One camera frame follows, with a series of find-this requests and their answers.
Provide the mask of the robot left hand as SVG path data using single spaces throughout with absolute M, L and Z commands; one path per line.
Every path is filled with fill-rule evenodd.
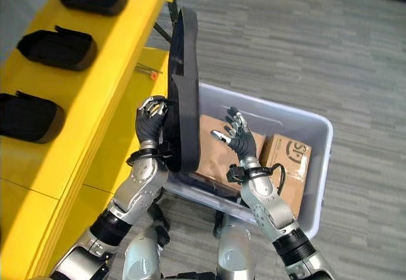
M 156 95 L 145 99 L 136 111 L 136 136 L 139 143 L 147 140 L 157 142 L 167 112 L 167 100 Z

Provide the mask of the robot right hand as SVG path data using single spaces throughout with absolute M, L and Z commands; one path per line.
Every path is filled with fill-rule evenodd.
M 227 144 L 236 153 L 239 161 L 257 158 L 256 142 L 243 114 L 236 107 L 230 107 L 226 112 L 225 119 L 228 125 L 224 129 L 228 135 L 218 130 L 212 130 L 210 134 Z

